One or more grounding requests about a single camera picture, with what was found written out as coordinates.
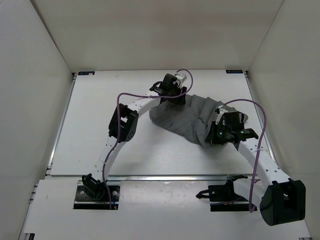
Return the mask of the grey pleated skirt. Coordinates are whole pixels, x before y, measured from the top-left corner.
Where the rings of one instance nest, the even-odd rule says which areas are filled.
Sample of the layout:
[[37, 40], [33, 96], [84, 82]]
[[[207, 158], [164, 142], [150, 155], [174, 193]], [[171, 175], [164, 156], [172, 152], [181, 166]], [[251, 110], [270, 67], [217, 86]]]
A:
[[187, 95], [185, 105], [177, 105], [169, 101], [162, 102], [149, 111], [149, 119], [156, 126], [177, 134], [187, 141], [210, 148], [212, 143], [205, 142], [212, 122], [218, 117], [215, 110], [223, 105], [210, 97]]

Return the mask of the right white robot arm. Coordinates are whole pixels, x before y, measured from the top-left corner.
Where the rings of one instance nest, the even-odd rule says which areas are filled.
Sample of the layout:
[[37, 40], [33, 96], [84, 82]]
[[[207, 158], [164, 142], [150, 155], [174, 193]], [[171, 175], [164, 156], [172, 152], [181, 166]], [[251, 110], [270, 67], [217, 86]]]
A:
[[245, 175], [227, 177], [223, 185], [210, 185], [200, 191], [198, 199], [209, 199], [212, 205], [236, 201], [251, 201], [269, 226], [304, 220], [306, 187], [293, 180], [272, 160], [268, 151], [259, 147], [259, 137], [244, 126], [244, 114], [239, 111], [218, 110], [205, 141], [210, 144], [232, 143], [236, 150], [255, 169], [257, 180]]

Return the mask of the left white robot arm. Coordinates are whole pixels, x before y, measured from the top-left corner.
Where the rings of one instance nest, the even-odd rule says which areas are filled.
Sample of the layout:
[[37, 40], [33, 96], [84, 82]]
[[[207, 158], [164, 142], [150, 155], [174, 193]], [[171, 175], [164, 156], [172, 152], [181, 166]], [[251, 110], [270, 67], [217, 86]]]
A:
[[162, 81], [154, 83], [144, 95], [120, 93], [115, 111], [108, 125], [106, 145], [89, 174], [82, 176], [84, 192], [93, 201], [111, 199], [107, 178], [121, 148], [135, 136], [139, 117], [163, 102], [177, 105], [186, 103], [184, 86], [187, 76], [181, 73], [167, 73]]

